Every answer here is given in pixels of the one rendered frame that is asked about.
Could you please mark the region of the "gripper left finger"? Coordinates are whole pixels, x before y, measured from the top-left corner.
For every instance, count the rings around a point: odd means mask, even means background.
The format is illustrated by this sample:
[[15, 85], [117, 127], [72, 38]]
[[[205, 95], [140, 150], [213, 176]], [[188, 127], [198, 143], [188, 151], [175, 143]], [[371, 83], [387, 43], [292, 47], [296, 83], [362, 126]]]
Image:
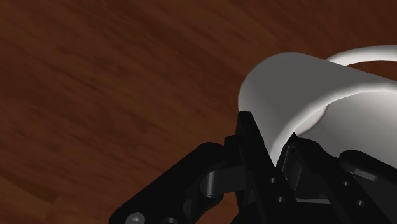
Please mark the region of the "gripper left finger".
[[196, 224], [224, 194], [236, 194], [231, 224], [294, 224], [295, 196], [271, 161], [250, 112], [224, 144], [202, 143], [122, 204], [109, 224]]

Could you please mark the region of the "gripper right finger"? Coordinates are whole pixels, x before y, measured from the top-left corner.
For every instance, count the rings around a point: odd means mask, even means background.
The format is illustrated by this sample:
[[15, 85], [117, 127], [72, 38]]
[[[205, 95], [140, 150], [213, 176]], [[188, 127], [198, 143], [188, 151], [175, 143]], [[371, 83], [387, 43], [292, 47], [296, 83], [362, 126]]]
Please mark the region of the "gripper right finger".
[[294, 192], [278, 202], [277, 224], [397, 224], [397, 168], [366, 153], [334, 157], [292, 134], [277, 167]]

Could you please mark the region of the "white mug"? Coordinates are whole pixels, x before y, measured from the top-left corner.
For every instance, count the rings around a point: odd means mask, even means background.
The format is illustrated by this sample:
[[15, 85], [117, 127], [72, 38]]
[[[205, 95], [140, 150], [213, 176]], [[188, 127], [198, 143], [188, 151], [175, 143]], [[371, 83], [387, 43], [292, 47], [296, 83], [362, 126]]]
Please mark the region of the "white mug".
[[397, 168], [397, 81], [354, 68], [373, 61], [397, 62], [397, 45], [328, 59], [296, 52], [271, 56], [245, 78], [238, 107], [253, 114], [273, 162], [296, 134], [335, 157], [358, 150]]

